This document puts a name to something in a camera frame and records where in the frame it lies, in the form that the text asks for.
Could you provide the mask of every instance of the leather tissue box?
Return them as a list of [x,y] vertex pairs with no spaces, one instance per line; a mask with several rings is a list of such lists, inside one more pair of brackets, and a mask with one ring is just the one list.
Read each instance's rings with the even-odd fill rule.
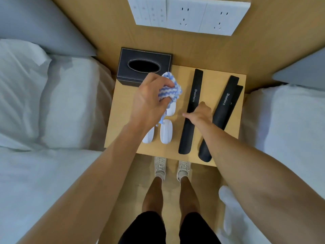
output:
[[150,72],[169,72],[172,59],[172,54],[122,48],[116,78],[123,85],[140,86]]

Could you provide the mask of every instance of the wooden wall panel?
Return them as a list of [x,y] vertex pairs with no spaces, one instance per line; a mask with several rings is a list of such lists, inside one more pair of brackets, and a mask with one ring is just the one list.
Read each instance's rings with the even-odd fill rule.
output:
[[121,47],[174,54],[173,64],[247,74],[246,91],[325,46],[325,0],[249,1],[231,37],[137,26],[127,0],[53,0],[113,73]]

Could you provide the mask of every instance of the cleaning rag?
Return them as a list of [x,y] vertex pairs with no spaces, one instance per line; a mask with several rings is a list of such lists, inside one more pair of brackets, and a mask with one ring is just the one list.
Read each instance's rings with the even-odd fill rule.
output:
[[[170,97],[171,101],[168,104],[167,109],[170,108],[170,105],[172,102],[176,102],[176,100],[179,98],[180,94],[182,93],[182,88],[179,84],[177,84],[175,77],[172,75],[171,72],[166,72],[162,75],[162,77],[169,78],[172,82],[174,82],[175,86],[170,88],[168,86],[164,86],[163,88],[160,89],[158,97],[159,100],[163,98]],[[167,115],[167,110],[165,110],[165,113],[162,115],[159,123],[162,124],[165,116]]]

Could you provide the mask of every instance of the wooden table surface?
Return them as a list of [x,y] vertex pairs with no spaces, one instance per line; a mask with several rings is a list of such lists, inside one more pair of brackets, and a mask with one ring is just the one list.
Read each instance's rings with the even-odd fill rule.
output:
[[[203,140],[201,133],[197,128],[194,130],[192,148],[189,154],[182,155],[178,153],[179,142],[182,135],[184,117],[183,112],[186,112],[189,94],[192,87],[193,76],[195,68],[172,66],[172,74],[175,76],[177,82],[181,85],[183,93],[176,102],[176,112],[173,116],[166,116],[166,119],[170,119],[173,123],[173,138],[168,144],[163,144],[160,141],[160,124],[155,127],[155,134],[153,141],[149,144],[141,143],[137,150],[137,153],[146,154],[150,156],[161,156],[176,160],[190,161],[192,163],[204,164],[215,166],[213,159],[206,163],[199,159],[198,151],[200,144]],[[201,86],[200,102],[204,101],[209,107],[215,111],[221,94],[225,88],[225,85],[230,77],[234,75],[239,77],[238,85],[244,86],[242,93],[238,99],[238,102],[232,112],[225,131],[230,135],[238,138],[239,126],[242,115],[242,104],[244,98],[246,75],[237,73],[226,73],[213,70],[203,70],[203,80]],[[129,121],[131,108],[133,103],[133,96],[137,87],[124,86],[119,81],[116,81],[114,90],[112,109],[110,114],[110,120],[108,123],[105,147],[108,147],[117,135],[122,130],[122,127]]]

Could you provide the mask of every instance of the black shorts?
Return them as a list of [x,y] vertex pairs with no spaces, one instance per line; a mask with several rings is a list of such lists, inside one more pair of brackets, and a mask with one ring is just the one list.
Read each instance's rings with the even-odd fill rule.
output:
[[[185,216],[179,231],[180,243],[217,243],[219,239],[206,221],[197,212]],[[166,243],[166,229],[158,213],[146,211],[137,216],[124,232],[120,244]]]

